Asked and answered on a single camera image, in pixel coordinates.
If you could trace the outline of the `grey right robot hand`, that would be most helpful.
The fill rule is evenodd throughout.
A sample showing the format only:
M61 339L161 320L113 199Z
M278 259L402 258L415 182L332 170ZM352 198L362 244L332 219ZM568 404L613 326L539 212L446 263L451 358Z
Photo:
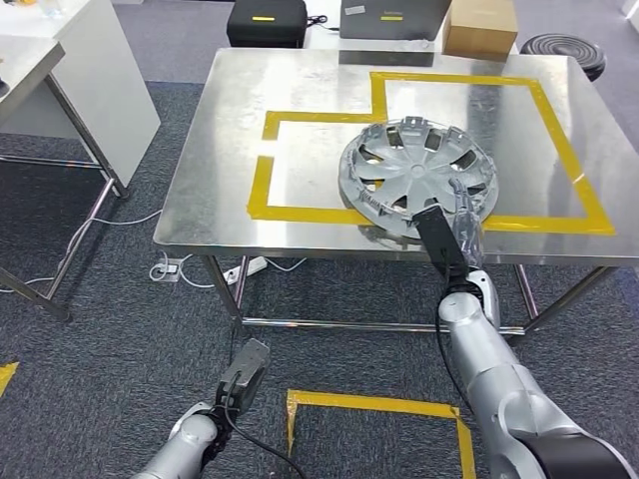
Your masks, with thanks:
M482 229L480 216L468 188L458 179L450 179L455 201L452 232L471 269L483 269Z

